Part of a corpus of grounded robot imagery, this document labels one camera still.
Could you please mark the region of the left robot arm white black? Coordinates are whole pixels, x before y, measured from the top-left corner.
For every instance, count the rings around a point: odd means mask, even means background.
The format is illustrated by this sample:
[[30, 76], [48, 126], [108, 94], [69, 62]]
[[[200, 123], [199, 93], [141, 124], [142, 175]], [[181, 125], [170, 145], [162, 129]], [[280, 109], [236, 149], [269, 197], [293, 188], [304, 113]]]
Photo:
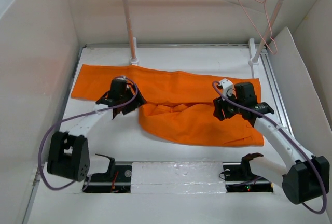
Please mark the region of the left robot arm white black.
[[80, 121], [67, 131], [52, 135], [47, 172], [77, 182], [94, 174], [90, 168], [89, 134], [101, 127], [107, 117], [126, 115], [144, 104], [146, 100], [137, 84], [125, 76], [115, 77], [110, 89], [96, 100], [93, 111], [65, 119], [65, 122], [76, 118]]

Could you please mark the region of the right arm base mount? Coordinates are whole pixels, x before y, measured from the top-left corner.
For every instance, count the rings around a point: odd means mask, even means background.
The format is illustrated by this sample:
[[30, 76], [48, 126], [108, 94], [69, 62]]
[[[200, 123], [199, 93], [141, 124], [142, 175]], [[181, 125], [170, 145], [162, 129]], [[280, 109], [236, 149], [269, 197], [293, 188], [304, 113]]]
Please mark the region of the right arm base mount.
[[225, 182], [227, 193], [274, 193], [271, 182], [254, 175], [240, 162], [223, 162], [219, 178]]

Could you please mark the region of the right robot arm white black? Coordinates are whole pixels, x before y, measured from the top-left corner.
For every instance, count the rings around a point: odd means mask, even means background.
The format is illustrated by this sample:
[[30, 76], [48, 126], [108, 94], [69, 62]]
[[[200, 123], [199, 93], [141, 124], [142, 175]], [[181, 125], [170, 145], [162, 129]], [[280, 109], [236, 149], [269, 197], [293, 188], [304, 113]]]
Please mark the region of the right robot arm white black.
[[259, 102], [250, 82], [233, 84], [228, 79], [214, 81], [215, 98], [213, 115], [223, 121], [236, 115], [248, 121], [271, 144], [284, 162], [276, 164], [260, 153], [242, 158], [241, 176], [252, 179], [260, 176], [282, 188], [285, 196], [295, 205], [306, 205], [307, 201], [321, 198], [321, 214], [327, 207], [330, 164], [324, 156], [317, 157], [304, 148], [283, 127], [266, 102]]

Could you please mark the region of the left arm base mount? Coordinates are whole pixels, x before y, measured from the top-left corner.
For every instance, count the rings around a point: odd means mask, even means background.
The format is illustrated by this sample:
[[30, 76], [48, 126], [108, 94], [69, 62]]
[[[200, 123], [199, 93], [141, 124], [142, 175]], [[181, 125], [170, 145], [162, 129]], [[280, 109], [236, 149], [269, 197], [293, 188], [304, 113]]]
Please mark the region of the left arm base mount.
[[111, 173], [96, 173], [87, 177], [82, 191], [84, 193], [130, 193], [132, 164], [116, 164]]

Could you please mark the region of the orange trousers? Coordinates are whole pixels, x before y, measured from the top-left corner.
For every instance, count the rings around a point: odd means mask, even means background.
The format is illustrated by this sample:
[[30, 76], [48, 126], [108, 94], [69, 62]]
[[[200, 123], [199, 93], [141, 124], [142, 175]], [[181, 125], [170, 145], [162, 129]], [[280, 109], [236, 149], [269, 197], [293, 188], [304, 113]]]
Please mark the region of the orange trousers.
[[140, 66], [83, 65], [71, 98], [98, 100], [110, 89], [112, 79], [132, 79], [147, 101], [139, 112], [146, 132], [168, 141], [195, 146], [263, 146], [263, 136], [241, 116], [219, 121], [214, 117], [214, 81], [222, 78], [183, 71], [167, 72]]

